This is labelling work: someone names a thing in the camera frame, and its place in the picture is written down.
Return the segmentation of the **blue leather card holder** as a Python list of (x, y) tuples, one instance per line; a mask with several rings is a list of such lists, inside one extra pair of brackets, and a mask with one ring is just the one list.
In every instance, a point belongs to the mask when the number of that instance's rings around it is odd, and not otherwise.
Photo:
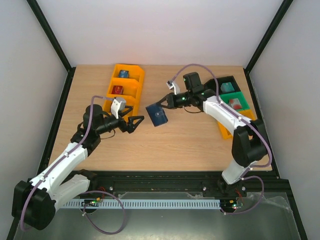
[(164, 109), (157, 103), (147, 106), (146, 111), (154, 127), (159, 127), (168, 122)]

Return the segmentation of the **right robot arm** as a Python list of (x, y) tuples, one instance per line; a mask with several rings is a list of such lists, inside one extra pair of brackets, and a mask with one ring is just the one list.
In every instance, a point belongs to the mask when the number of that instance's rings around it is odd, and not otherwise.
[(168, 81), (167, 86), (174, 91), (156, 104), (165, 109), (196, 107), (216, 119), (231, 133), (233, 159), (222, 172), (223, 180), (218, 183), (218, 191), (224, 196), (229, 196), (236, 189), (235, 183), (242, 180), (258, 161), (264, 156), (272, 157), (264, 123), (234, 110), (219, 96), (218, 84), (202, 84), (198, 73), (184, 75), (183, 82), (186, 92), (178, 92), (179, 87), (175, 81)]

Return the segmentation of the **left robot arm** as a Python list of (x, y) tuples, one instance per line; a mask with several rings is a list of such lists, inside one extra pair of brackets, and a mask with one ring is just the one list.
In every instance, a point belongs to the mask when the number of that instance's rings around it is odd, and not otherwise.
[(115, 129), (129, 134), (136, 130), (144, 116), (125, 118), (132, 110), (132, 106), (126, 105), (109, 114), (98, 104), (89, 105), (76, 133), (60, 156), (31, 180), (17, 183), (11, 214), (19, 218), (22, 231), (31, 228), (43, 230), (64, 204), (90, 188), (95, 177), (87, 170), (82, 170), (68, 181), (65, 179), (98, 147), (102, 134)]

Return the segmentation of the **red VIP card stack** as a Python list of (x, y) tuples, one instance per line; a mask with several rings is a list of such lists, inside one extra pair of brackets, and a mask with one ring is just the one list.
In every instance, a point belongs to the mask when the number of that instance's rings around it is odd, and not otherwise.
[(121, 85), (114, 85), (111, 90), (111, 94), (113, 95), (122, 95), (124, 92), (124, 87)]

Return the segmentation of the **blue card stack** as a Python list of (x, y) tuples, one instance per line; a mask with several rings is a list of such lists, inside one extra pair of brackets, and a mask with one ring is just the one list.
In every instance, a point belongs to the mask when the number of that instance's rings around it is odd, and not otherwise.
[(118, 78), (129, 78), (129, 71), (128, 70), (120, 70), (118, 73)]

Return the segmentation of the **teal card stack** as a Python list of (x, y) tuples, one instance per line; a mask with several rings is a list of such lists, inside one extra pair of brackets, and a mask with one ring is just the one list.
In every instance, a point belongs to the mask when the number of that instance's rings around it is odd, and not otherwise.
[(235, 91), (233, 84), (231, 82), (222, 83), (220, 89), (222, 93), (231, 93)]

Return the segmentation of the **white red card stack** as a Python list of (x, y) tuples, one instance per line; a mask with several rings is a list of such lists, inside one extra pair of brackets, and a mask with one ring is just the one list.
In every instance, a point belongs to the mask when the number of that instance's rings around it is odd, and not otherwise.
[(243, 107), (241, 105), (241, 102), (238, 98), (232, 98), (229, 100), (228, 105), (234, 109), (234, 110), (241, 110)]

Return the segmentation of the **yellow three-compartment bin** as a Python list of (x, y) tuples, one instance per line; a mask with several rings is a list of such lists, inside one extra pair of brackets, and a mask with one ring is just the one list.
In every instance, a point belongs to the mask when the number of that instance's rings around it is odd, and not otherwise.
[[(129, 78), (119, 78), (120, 70), (129, 71)], [(137, 116), (140, 107), (140, 99), (143, 89), (145, 71), (138, 65), (116, 64), (111, 75), (110, 83), (106, 92), (106, 97), (122, 97), (126, 100), (127, 106), (133, 106), (133, 110), (124, 118)], [(123, 94), (111, 94), (113, 86), (123, 86)]]

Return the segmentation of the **black bin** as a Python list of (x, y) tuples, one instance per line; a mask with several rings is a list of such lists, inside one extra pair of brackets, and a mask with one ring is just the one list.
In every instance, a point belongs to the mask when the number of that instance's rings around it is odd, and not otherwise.
[[(217, 80), (219, 95), (236, 93), (241, 91), (233, 75), (218, 77), (216, 80)], [(217, 92), (217, 85), (214, 78), (208, 80), (203, 85), (206, 90), (211, 89)]]

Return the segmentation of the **green bin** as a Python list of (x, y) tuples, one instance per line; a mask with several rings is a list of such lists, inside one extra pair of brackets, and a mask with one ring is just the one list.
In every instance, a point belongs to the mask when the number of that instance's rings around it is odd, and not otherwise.
[(241, 91), (221, 94), (220, 98), (236, 111), (248, 110), (250, 108)]

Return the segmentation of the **yellow bin right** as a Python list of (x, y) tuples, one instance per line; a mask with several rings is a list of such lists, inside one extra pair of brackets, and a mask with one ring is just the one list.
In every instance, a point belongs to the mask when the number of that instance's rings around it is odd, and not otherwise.
[(251, 109), (240, 110), (237, 116), (233, 116), (227, 110), (218, 110), (214, 118), (217, 120), (219, 130), (223, 139), (231, 139), (234, 135), (234, 130), (237, 127), (243, 127), (246, 124), (243, 120), (256, 120), (256, 117)]

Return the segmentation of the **black frame post left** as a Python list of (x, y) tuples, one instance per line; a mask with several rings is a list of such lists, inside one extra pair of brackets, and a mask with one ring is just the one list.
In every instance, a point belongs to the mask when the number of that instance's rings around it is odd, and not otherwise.
[(40, 24), (42, 30), (44, 31), (47, 39), (49, 40), (51, 46), (56, 52), (60, 62), (68, 73), (73, 73), (75, 71), (74, 67), (71, 66), (66, 54), (63, 51), (54, 31), (52, 30), (45, 14), (43, 13), (37, 0), (27, 0), (26, 1), (32, 10), (34, 16), (36, 17), (38, 23)]

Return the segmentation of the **black frame post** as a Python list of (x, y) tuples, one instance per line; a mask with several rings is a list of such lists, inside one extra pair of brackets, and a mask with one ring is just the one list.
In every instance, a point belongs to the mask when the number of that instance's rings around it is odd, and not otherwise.
[(272, 21), (270, 22), (267, 30), (265, 31), (262, 39), (260, 40), (257, 48), (255, 49), (252, 57), (250, 58), (246, 68), (244, 69), (244, 72), (246, 75), (249, 75), (251, 73), (251, 71), (253, 70), (254, 66), (258, 62), (260, 56), (262, 55), (267, 44), (271, 40), (273, 34), (277, 30), (279, 24), (281, 23), (282, 19), (286, 15), (287, 11), (289, 10), (289, 8), (293, 2), (294, 2), (293, 0), (283, 0), (282, 1), (276, 14), (274, 15)]
[(56, 52), (60, 62), (68, 73), (73, 73), (75, 71), (74, 67), (71, 66), (66, 54), (63, 51), (54, 31), (52, 30), (45, 14), (43, 13), (37, 0), (27, 0), (26, 1), (32, 10), (34, 16), (36, 17), (38, 23), (40, 24), (42, 30), (44, 31), (47, 39), (49, 40), (51, 46)]

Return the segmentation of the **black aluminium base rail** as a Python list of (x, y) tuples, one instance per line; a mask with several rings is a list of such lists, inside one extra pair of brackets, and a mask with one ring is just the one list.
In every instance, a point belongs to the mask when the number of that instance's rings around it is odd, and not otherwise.
[[(217, 182), (222, 179), (221, 171), (91, 171), (95, 174), (94, 188), (104, 187), (107, 191), (124, 192), (200, 192), (212, 194)], [(246, 177), (258, 176), (263, 180), (265, 193), (286, 193), (293, 196), (289, 180), (280, 178), (274, 170), (252, 171)], [(243, 183), (247, 192), (260, 192), (261, 182), (248, 179)]]

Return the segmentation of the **black frame post right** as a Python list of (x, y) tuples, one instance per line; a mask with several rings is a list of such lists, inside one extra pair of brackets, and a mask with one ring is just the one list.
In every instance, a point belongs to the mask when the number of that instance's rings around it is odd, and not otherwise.
[(283, 0), (282, 1), (276, 14), (274, 15), (272, 21), (270, 22), (267, 30), (265, 31), (262, 39), (260, 40), (257, 48), (255, 49), (252, 57), (250, 58), (246, 68), (244, 69), (244, 72), (246, 75), (249, 75), (251, 73), (251, 71), (253, 70), (254, 66), (258, 62), (260, 56), (262, 55), (267, 44), (271, 40), (273, 34), (277, 30), (279, 24), (281, 23), (282, 19), (286, 15), (287, 11), (289, 10), (289, 8), (293, 2), (294, 2), (293, 0)]

